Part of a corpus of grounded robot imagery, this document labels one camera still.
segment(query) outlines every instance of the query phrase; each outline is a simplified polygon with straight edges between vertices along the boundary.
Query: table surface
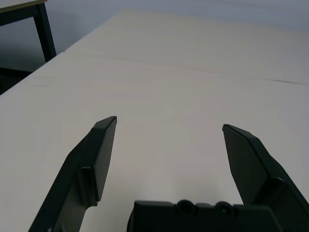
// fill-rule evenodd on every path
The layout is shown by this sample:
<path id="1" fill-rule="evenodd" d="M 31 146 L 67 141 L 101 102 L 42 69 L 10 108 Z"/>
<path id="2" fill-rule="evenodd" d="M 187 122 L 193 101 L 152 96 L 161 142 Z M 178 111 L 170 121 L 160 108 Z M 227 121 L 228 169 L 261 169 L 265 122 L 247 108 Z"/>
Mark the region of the table surface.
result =
<path id="1" fill-rule="evenodd" d="M 47 0 L 0 0 L 0 13 L 46 2 Z"/>
<path id="2" fill-rule="evenodd" d="M 255 30 L 273 47 L 255 43 Z M 259 137 L 308 200 L 308 68 L 296 69 L 308 35 L 296 33 L 298 44 L 282 31 L 125 11 L 2 94 L 0 230 L 28 230 L 68 153 L 113 115 L 105 189 L 82 232 L 126 231 L 137 199 L 241 203 L 224 123 Z M 239 56 L 226 57 L 229 48 Z M 267 69 L 272 63 L 283 70 Z M 288 65 L 294 76 L 280 79 Z"/>

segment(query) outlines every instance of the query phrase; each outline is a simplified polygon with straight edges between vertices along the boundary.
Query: screw hole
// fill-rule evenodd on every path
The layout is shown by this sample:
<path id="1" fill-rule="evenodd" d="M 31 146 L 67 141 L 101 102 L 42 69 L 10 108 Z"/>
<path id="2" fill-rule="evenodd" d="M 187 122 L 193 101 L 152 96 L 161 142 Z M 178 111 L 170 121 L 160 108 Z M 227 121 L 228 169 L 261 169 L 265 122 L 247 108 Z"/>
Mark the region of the screw hole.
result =
<path id="1" fill-rule="evenodd" d="M 178 210 L 185 216 L 191 215 L 194 212 L 194 205 L 190 201 L 180 201 L 177 204 Z"/>

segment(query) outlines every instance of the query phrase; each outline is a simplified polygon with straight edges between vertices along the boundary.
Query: dark metal table leg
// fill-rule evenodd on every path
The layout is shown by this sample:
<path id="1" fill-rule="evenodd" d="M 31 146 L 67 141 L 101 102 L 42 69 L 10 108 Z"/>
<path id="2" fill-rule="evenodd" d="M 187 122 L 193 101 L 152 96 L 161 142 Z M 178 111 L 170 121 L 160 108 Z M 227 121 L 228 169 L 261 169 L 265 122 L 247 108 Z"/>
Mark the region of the dark metal table leg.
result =
<path id="1" fill-rule="evenodd" d="M 37 7 L 39 14 L 33 18 L 40 38 L 45 61 L 48 62 L 56 56 L 56 50 L 48 22 L 45 4 L 38 4 Z"/>

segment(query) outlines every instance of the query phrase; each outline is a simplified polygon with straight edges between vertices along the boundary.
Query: table frame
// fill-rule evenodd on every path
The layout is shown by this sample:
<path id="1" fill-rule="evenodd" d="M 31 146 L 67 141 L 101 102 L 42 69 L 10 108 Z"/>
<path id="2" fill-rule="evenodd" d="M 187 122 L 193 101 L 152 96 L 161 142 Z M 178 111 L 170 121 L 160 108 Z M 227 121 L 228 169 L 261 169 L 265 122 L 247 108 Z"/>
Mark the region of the table frame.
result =
<path id="1" fill-rule="evenodd" d="M 48 62 L 56 56 L 56 49 L 44 3 L 8 10 L 0 13 L 0 26 L 31 17 L 33 17 L 35 22 L 45 61 Z M 0 74 L 1 73 L 5 73 L 6 75 L 11 74 L 14 76 L 16 70 L 1 68 Z M 26 77 L 27 75 L 29 75 L 29 72 L 24 72 L 24 76 Z"/>

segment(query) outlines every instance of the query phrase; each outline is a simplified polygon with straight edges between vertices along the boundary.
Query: gray wall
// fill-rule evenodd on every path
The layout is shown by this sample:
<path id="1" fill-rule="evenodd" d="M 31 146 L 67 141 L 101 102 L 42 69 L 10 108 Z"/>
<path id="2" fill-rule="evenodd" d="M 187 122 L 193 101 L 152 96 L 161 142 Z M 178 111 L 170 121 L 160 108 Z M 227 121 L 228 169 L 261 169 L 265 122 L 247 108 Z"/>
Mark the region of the gray wall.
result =
<path id="1" fill-rule="evenodd" d="M 49 0 L 46 8 L 58 53 L 122 8 L 309 28 L 309 0 Z M 32 18 L 0 27 L 0 67 L 32 71 L 43 64 Z"/>

